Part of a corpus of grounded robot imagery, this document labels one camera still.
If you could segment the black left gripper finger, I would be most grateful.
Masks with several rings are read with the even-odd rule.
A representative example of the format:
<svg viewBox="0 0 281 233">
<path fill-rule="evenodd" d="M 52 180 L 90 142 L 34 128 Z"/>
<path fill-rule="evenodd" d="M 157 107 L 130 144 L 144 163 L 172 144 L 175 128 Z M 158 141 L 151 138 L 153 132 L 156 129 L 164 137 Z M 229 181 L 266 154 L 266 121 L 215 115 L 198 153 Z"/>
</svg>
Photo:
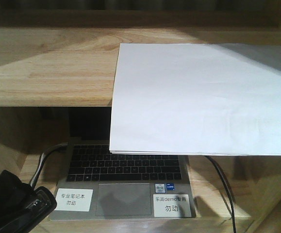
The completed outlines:
<svg viewBox="0 0 281 233">
<path fill-rule="evenodd" d="M 31 219 L 27 206 L 33 201 L 33 189 L 16 175 L 0 174 L 0 233 L 18 233 Z"/>
</svg>

